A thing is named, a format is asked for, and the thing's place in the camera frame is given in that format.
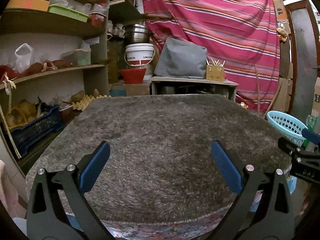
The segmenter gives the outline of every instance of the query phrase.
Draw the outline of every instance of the light blue laundry basket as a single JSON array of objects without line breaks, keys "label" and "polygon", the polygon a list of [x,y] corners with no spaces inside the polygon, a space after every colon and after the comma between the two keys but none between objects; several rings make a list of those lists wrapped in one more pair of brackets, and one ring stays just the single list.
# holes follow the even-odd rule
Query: light blue laundry basket
[{"label": "light blue laundry basket", "polygon": [[267,118],[269,123],[290,141],[298,146],[303,144],[305,138],[301,135],[301,131],[307,128],[303,122],[289,114],[279,111],[268,112]]}]

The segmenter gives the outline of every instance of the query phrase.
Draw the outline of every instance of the striped cloth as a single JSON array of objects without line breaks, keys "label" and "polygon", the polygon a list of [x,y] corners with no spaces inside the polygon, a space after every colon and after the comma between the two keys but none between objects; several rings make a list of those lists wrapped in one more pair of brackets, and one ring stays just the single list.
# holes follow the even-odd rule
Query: striped cloth
[{"label": "striped cloth", "polygon": [[279,78],[280,43],[273,0],[143,0],[144,12],[173,16],[147,21],[161,51],[166,38],[204,46],[208,56],[226,61],[226,79],[237,82],[237,101],[265,112]]}]

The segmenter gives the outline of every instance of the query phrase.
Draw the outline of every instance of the small wooden table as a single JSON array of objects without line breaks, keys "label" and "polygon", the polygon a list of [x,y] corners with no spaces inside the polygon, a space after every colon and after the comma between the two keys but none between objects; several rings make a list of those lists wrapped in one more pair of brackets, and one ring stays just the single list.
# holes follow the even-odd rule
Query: small wooden table
[{"label": "small wooden table", "polygon": [[182,87],[182,86],[197,86],[201,88],[210,88],[215,94],[226,96],[229,100],[236,101],[236,87],[238,83],[225,80],[211,81],[206,79],[191,79],[191,78],[176,78],[176,77],[153,77],[150,79],[152,94],[168,94],[164,91],[164,87]]}]

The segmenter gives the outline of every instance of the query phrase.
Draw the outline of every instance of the brown wooden door frame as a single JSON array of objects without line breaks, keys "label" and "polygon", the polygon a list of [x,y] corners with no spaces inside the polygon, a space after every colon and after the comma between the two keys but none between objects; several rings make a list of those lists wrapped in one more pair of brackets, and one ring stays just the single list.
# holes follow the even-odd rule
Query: brown wooden door frame
[{"label": "brown wooden door frame", "polygon": [[289,20],[289,26],[291,29],[291,61],[293,64],[293,78],[292,78],[292,94],[291,94],[291,100],[289,104],[289,110],[288,113],[291,112],[292,105],[294,102],[294,97],[295,97],[295,92],[296,92],[296,84],[297,84],[297,75],[298,75],[298,59],[297,59],[297,46],[296,46],[296,37],[294,33],[294,28],[293,28],[293,23],[292,23],[292,18],[291,18],[291,12],[296,11],[299,9],[307,9],[311,24],[312,24],[312,29],[315,37],[315,42],[316,42],[316,51],[317,51],[317,65],[320,65],[320,43],[319,43],[319,29],[318,29],[318,23],[315,17],[315,14],[313,12],[313,9],[311,7],[311,4],[309,0],[302,0],[294,3],[290,3],[285,6],[285,9],[287,11],[288,15],[288,20]]}]

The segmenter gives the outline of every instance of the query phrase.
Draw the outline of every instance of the green plastic tray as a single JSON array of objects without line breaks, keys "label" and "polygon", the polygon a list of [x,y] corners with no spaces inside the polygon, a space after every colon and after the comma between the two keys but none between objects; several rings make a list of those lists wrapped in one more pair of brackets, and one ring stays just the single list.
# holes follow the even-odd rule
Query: green plastic tray
[{"label": "green plastic tray", "polygon": [[84,13],[78,12],[73,9],[69,9],[69,8],[60,6],[58,4],[49,5],[48,12],[67,16],[67,17],[70,17],[70,18],[73,18],[73,19],[76,19],[76,20],[79,20],[82,22],[87,22],[87,20],[89,18],[89,15],[86,15]]}]

